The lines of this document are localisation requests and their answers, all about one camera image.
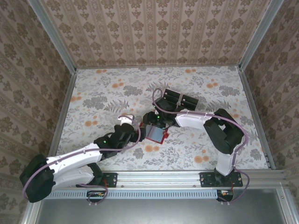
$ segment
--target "wall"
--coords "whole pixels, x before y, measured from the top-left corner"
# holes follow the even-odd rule
[[[245,73],[277,168],[299,206],[299,1],[285,0]]]
[[[25,0],[0,1],[0,223],[26,207],[19,175],[47,154],[70,74]]]
[[[77,67],[238,64],[270,0],[42,0]]]

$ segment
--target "black plastic housing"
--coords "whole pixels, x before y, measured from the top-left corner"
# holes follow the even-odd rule
[[[23,187],[33,173],[46,164],[47,159],[42,154],[35,156],[20,175],[20,181]],[[43,172],[37,174],[29,183],[26,194],[31,203],[38,202],[51,193],[52,187],[55,185],[53,173],[54,170],[46,168]]]
[[[214,114],[235,122],[235,120],[224,109],[219,109]],[[232,154],[234,148],[241,143],[242,137],[244,136],[244,133],[237,126],[228,121],[217,118],[207,120],[204,124],[204,128],[215,148],[223,154]]]

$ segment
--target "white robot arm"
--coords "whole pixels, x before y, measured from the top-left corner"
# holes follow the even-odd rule
[[[166,98],[160,98],[156,100],[156,103],[159,104],[160,108],[164,107],[164,110],[167,111],[177,109],[176,106],[170,105]],[[230,175],[233,170],[234,150],[241,143],[243,132],[230,122],[198,114],[184,113],[184,110],[181,109],[179,111],[179,114],[170,115],[160,110],[157,110],[156,113],[146,113],[143,117],[143,126],[140,127],[141,133],[137,133],[131,125],[132,120],[134,120],[132,115],[130,119],[121,118],[121,125],[114,126],[114,133],[108,133],[81,149],[48,158],[44,158],[42,155],[36,156],[20,176],[23,186],[28,186],[26,194],[29,201],[32,203],[40,201],[53,190],[76,184],[99,185],[103,173],[96,163],[116,155],[129,142],[137,143],[138,140],[142,141],[146,137],[146,125],[159,128],[165,128],[168,125],[206,130],[214,146],[219,151],[214,179],[218,179],[217,181],[221,182],[222,180],[220,179]],[[225,117],[226,120],[234,121],[223,109],[219,109],[214,114],[218,117]],[[103,151],[101,149],[112,149],[114,151]],[[28,179],[38,169],[47,164],[48,167],[34,178],[31,178],[31,182],[27,184]]]

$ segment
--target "orange flower pattern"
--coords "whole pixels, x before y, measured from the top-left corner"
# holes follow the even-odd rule
[[[237,157],[238,168],[267,168],[236,67],[176,67],[78,70],[58,154],[75,150],[114,131],[117,116],[140,123],[154,108],[155,88],[171,88],[199,99],[197,110],[226,109],[248,131],[250,141]],[[217,150],[205,131],[169,129],[158,144],[150,140],[99,163],[105,170],[213,169]]]

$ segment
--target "metal extrusion frame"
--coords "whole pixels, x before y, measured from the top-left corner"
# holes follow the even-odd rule
[[[245,70],[246,66],[249,64],[254,52],[256,51],[258,45],[260,44],[263,37],[265,36],[269,26],[274,20],[274,17],[276,16],[283,2],[284,0],[273,0],[270,2],[268,8],[266,9],[265,14],[263,15],[260,23],[256,28],[253,37],[250,40],[250,43],[248,44],[244,52],[244,55],[240,60],[239,65],[242,70]]]
[[[38,17],[38,20],[41,22],[43,28],[46,30],[49,38],[53,42],[55,48],[59,52],[62,60],[64,61],[66,67],[73,75],[76,71],[76,66],[72,60],[66,46],[64,45],[62,38],[59,36],[58,32],[55,30],[50,18],[48,17],[45,9],[43,8],[40,0],[28,0],[33,11]]]
[[[115,171],[118,173],[118,182],[116,190],[138,190],[157,191],[157,190],[175,190],[176,192],[186,192],[195,190],[196,192],[226,189],[226,188],[202,188],[200,186],[199,174],[201,172],[211,172],[211,170],[196,171]],[[292,210],[287,194],[284,190],[286,180],[283,170],[271,169],[253,169],[243,170],[250,177],[249,189],[276,189],[280,197],[281,207],[288,224],[296,223],[297,217]],[[247,177],[242,175],[243,183],[247,182]],[[61,191],[80,192],[85,188],[66,188]],[[102,190],[101,188],[93,188],[93,190]],[[28,203],[22,224],[35,224],[36,218],[42,202]]]
[[[262,149],[264,150],[265,156],[268,159],[268,163],[270,164],[270,168],[271,169],[276,169],[275,163],[274,163],[274,160],[273,160],[273,157],[271,155],[271,151],[270,151],[267,139],[266,139],[265,132],[263,131],[263,126],[262,126],[261,120],[258,116],[256,105],[254,103],[254,99],[253,99],[253,96],[251,94],[251,90],[250,90],[245,72],[243,70],[240,70],[240,68],[238,68],[238,71],[239,71],[240,79],[241,79],[241,82],[242,82],[242,85],[243,85],[243,88],[244,88],[244,92],[245,92],[245,95],[246,95],[246,98],[247,98],[247,101],[248,101],[248,104],[249,104],[249,108],[250,108],[250,111],[251,111],[251,114],[252,114],[252,118],[253,118],[253,121],[256,125],[256,132],[257,132],[257,135],[260,139]]]
[[[53,135],[53,140],[52,140],[52,143],[50,146],[48,156],[56,155],[56,152],[57,152],[57,149],[59,146],[59,142],[60,142],[60,138],[61,138],[61,134],[62,134],[62,131],[64,128],[65,118],[66,118],[66,115],[67,115],[67,112],[69,109],[69,105],[71,102],[71,96],[72,96],[73,90],[75,88],[76,78],[77,78],[77,74],[73,74],[70,78],[69,86],[68,86],[66,94],[65,94],[64,103],[63,103],[61,111],[60,111],[59,119],[57,122],[56,130]]]

